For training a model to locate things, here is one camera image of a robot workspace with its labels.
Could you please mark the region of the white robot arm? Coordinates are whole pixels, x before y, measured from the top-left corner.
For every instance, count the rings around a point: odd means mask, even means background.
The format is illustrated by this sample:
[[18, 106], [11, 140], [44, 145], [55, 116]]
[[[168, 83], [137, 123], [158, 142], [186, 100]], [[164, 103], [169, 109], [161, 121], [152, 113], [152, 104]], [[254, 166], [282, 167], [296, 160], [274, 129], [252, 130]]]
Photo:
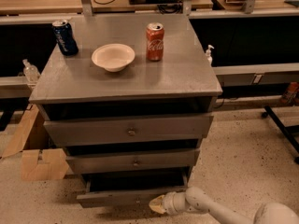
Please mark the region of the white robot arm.
[[183, 212], [210, 214], [220, 224], [299, 224], [299, 216], [282, 203], [264, 203], [254, 219], [213, 201], [202, 189], [187, 188], [182, 192], [168, 192], [149, 202], [152, 211], [177, 215]]

